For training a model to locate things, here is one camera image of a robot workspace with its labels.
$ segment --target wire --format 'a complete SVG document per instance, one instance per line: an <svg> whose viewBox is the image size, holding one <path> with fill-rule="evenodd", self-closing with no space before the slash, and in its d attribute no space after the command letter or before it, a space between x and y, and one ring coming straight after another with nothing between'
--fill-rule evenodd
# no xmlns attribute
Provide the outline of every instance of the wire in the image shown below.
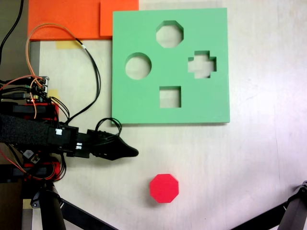
<svg viewBox="0 0 307 230"><path fill-rule="evenodd" d="M51 179L54 177L54 175L55 175L55 165L54 165L53 162L51 162L51 164L52 164L52 166L53 166L52 174L51 174L50 176L46 177L46 178L40 178L40 177L36 177L36 176L32 176L32 175L28 174L28 173L27 173L17 162L11 161L11 160L3 153L3 151L2 151L1 149L0 149L0 153L1 153L1 155L2 155L7 161L9 161L11 164L15 165L16 168L18 168L18 169L19 169L20 171L22 171L24 174L29 175L30 178L33 178L33 179L36 179L36 180L51 180Z"/></svg>
<svg viewBox="0 0 307 230"><path fill-rule="evenodd" d="M18 158L18 156L17 156L17 154L16 154L16 152L14 151L13 147L12 147L10 144L6 144L6 146L9 147L11 153L13 154L13 157L14 157L15 160L16 160L16 163L17 163L19 166L22 165L21 162L20 162L20 160L19 160L19 158Z"/></svg>
<svg viewBox="0 0 307 230"><path fill-rule="evenodd" d="M33 35L33 33L41 28L41 27L45 27L45 26L54 26L54 27L59 27L59 28L62 28L64 30L66 30L72 37L74 37L76 39L76 36L69 30L67 29L65 26L61 25L61 24L57 24L57 23L43 23L43 24L40 24L38 25L37 27L35 27L31 33L29 34L28 38L27 38L27 41L26 41L26 44L25 44L25 57L26 57L26 60L27 60L27 64L28 64L28 67L29 67L29 70L31 72L32 75L35 75L34 74L34 70L31 66L31 63L30 63L30 58L29 58L29 44L30 44L30 39L31 39L31 36Z"/></svg>
<svg viewBox="0 0 307 230"><path fill-rule="evenodd" d="M95 71L95 78L96 78L96 96L95 99L93 100L93 102L91 102L88 106L86 106L84 109L82 109L81 111L79 111L78 113L76 113L75 115L73 115L68 121L65 122L66 125L69 124L70 121L72 121L72 119L74 119L76 116L80 115L81 113L85 112L86 110L88 110L98 99L100 91L101 91L101 77L100 77L100 73L98 70L98 67L95 63L95 60L93 59L92 55L90 54L90 52L86 49L86 47L84 46L84 44L78 39L76 38L76 41L79 42L79 44L83 47L83 49L86 51L87 55L89 56L94 71Z"/></svg>
<svg viewBox="0 0 307 230"><path fill-rule="evenodd" d="M66 116L67 120L70 117L70 113L68 108L57 98L55 97L49 97L51 99L51 101L64 113L64 115Z"/></svg>
<svg viewBox="0 0 307 230"><path fill-rule="evenodd" d="M12 28L9 30L9 32L5 35L3 41L1 42L1 45L0 45L0 65L1 65L1 59L2 59L2 49L4 47L4 43L6 42L6 40L9 38L9 36L11 35L11 33L13 32L13 30L15 29L15 27L17 26L19 20L20 20L20 17L22 15L22 12L23 12L23 7L24 7L24 0L21 0L20 1L20 9L19 9L19 13L18 13L18 16L17 16L17 19L14 23L14 25L12 26Z"/></svg>
<svg viewBox="0 0 307 230"><path fill-rule="evenodd" d="M64 110L67 112L67 115L68 116L70 116L70 113L69 113L69 109L66 107L66 105L63 103L63 102L61 102L58 98L56 98L56 97L50 97L52 100L54 100L54 101L56 101L58 104L60 104L63 108L64 108Z"/></svg>
<svg viewBox="0 0 307 230"><path fill-rule="evenodd" d="M15 165L20 171L22 171L23 173L26 173L25 170L23 170L23 168L21 168L20 166L18 166L16 163L12 162L7 156L4 155L4 153L2 152L2 150L0 149L0 153L1 155L10 163L12 163L13 165Z"/></svg>
<svg viewBox="0 0 307 230"><path fill-rule="evenodd" d="M7 87L9 84L13 83L14 81L17 81L19 79L23 79L23 78L28 78L28 77L33 77L34 79L43 79L39 76L36 76L36 75L25 75L25 76L22 76L22 77L19 77L19 78L16 78L16 79L13 79L11 80L10 82L6 83L5 85L3 85L1 88L0 88L0 91L3 90L5 87Z"/></svg>
<svg viewBox="0 0 307 230"><path fill-rule="evenodd" d="M34 81L36 81L36 79L34 79L34 80L32 81L32 83L31 83L31 85L30 85L30 89L32 88L32 85L33 85ZM30 92L30 97L31 97L31 101L32 101L32 103L33 103L34 111L35 111L34 119L36 119L37 109L36 109L35 101L34 101L34 99L33 99L33 95L32 95L31 92Z"/></svg>
<svg viewBox="0 0 307 230"><path fill-rule="evenodd" d="M102 125L102 123L104 123L107 120L110 120L111 122L113 122L115 124L115 126L118 128L118 133L117 134L109 134L110 135L109 137L99 136L98 129ZM96 125L95 131L94 131L97 134L96 139L92 142L84 142L83 145L85 145L85 146L100 146L100 145L112 143L119 138L119 136L121 134L121 130L122 130L122 124L117 119L112 118L112 117L103 118Z"/></svg>
<svg viewBox="0 0 307 230"><path fill-rule="evenodd" d="M100 90L101 90L101 77L100 77L100 73L99 73L99 70L98 70L98 67L92 57L92 55L90 54L90 52L86 49L86 47L84 46L84 44L68 29L66 28L65 26L61 25L61 24L57 24L57 23L43 23L41 25L38 25L37 27L35 27L31 33L29 34L28 38L27 38L27 42L26 42L26 45L25 45L25 55L26 55L26 60L27 60L27 65L29 67L29 70L31 72L32 75L35 75L34 73L34 70L31 66L31 63L30 63L30 58L29 58L29 44L30 44L30 39L31 39L31 36L33 35L33 33L39 29L39 28L42 28L42 27L45 27L45 26L54 26L54 27L59 27L61 29L64 29L66 30L82 47L83 49L86 51L87 55L89 56L91 62L92 62L92 65L93 65L93 68L94 68L94 71L95 71L95 78L96 78L96 96L95 96L95 99L93 102L91 102L88 106L86 106L84 109L82 109L81 111L79 111L78 113L76 113L75 115L73 115L72 117L70 117L66 122L65 124L68 125L70 121L72 121L72 119L74 119L76 116L80 115L81 113L85 112L86 110L88 110L98 99L99 97L99 94L100 94Z"/></svg>

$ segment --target red wire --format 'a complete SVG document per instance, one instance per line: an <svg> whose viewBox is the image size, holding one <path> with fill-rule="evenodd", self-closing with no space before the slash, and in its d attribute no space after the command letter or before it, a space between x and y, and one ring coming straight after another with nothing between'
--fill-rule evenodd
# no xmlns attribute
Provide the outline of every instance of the red wire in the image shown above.
<svg viewBox="0 0 307 230"><path fill-rule="evenodd" d="M12 162L7 156L5 156L5 154L2 152L2 150L0 149L0 153L1 155L6 159L8 160L10 163L12 163L13 165L15 165L20 171L22 171L23 173L27 173L25 170L23 170L23 168L20 168L17 164L15 164L14 162ZM56 166L54 165L54 163L52 162L52 166L53 166L53 173L49 176L49 177L46 177L46 178L39 178L39 177L35 177L35 176L30 176L36 180L50 180L52 179L52 177L56 174Z"/></svg>
<svg viewBox="0 0 307 230"><path fill-rule="evenodd" d="M20 171L22 171L23 173L26 173L25 170L23 170L22 168L20 168L17 164L15 164L14 162L12 162L7 156L5 156L1 149L0 149L0 153L1 153L1 155L2 155L6 160L8 160L8 161L9 161L10 163L12 163L13 165L15 165Z"/></svg>

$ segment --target circle hole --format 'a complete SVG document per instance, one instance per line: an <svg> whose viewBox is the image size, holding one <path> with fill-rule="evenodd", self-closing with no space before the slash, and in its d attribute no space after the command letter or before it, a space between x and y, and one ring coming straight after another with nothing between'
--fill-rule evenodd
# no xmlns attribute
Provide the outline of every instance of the circle hole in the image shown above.
<svg viewBox="0 0 307 230"><path fill-rule="evenodd" d="M126 74L135 80L141 80L148 76L152 69L152 62L143 53L131 54L126 62Z"/></svg>

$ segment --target square hole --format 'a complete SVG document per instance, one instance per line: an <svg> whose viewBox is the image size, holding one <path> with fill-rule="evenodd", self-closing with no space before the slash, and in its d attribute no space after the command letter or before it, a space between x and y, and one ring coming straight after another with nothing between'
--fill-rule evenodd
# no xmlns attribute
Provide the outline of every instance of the square hole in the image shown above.
<svg viewBox="0 0 307 230"><path fill-rule="evenodd" d="M160 108L181 108L181 87L160 87Z"/></svg>

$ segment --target orange wire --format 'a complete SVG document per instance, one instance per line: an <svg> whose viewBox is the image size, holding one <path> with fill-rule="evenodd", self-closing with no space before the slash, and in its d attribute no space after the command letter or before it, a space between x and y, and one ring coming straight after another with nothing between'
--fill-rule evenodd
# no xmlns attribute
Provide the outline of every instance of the orange wire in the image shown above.
<svg viewBox="0 0 307 230"><path fill-rule="evenodd" d="M16 78L16 79L11 80L10 82L6 83L5 85L3 85L3 86L0 88L0 90L3 90L5 87L7 87L9 84L13 83L14 81L17 81L17 80L23 79L23 78L29 78L29 77L34 77L35 79L36 79L36 78L43 79L43 78L41 78L41 77L39 77L39 76L35 76L35 75L26 75L26 76L22 76L22 77Z"/></svg>
<svg viewBox="0 0 307 230"><path fill-rule="evenodd" d="M27 60L27 64L28 64L28 67L29 67L29 70L31 72L32 75L35 75L34 74L34 70L31 66L31 63L30 63L30 58L29 58L29 44L30 44L30 38L31 36L33 35L33 33L41 28L41 27L44 27L44 26L55 26L55 27L59 27L59 28L62 28L64 30L66 30L72 37L76 38L76 36L69 30L67 29L65 26L61 25L61 24L57 24L57 23L43 23L43 24L40 24L38 25L37 27L35 27L31 33L29 34L28 38L27 38L27 42L25 44L25 57L26 57L26 60Z"/></svg>
<svg viewBox="0 0 307 230"><path fill-rule="evenodd" d="M13 165L15 165L20 171L22 171L24 174L26 174L27 172L23 169L23 168L21 168L21 167L19 167L17 164L15 164L14 162L12 162L7 156L5 156L5 154L3 153L3 151L0 149L0 153L1 153L1 155L7 160L7 161L9 161L10 163L12 163ZM36 179L36 180L43 180L43 179L45 179L45 180L49 180L49 179L52 179L52 177L55 175L55 173L56 173L56 167L55 167L55 165L54 165L54 163L52 162L52 166L53 166L53 172L52 172L52 174L50 175L50 176L48 176L48 177L46 177L46 178L39 178L39 177L36 177L36 176L31 176L32 178L34 178L34 179Z"/></svg>
<svg viewBox="0 0 307 230"><path fill-rule="evenodd" d="M34 80L31 82L30 89L32 88L32 85L33 85L34 81L37 81L37 79L34 78ZM34 119L36 119L37 109L36 109L35 101L34 101L34 98L33 98L33 95L32 95L32 93L31 93L31 91L30 91L30 97L31 97L31 101L32 101L32 103L33 103L34 111L35 111Z"/></svg>

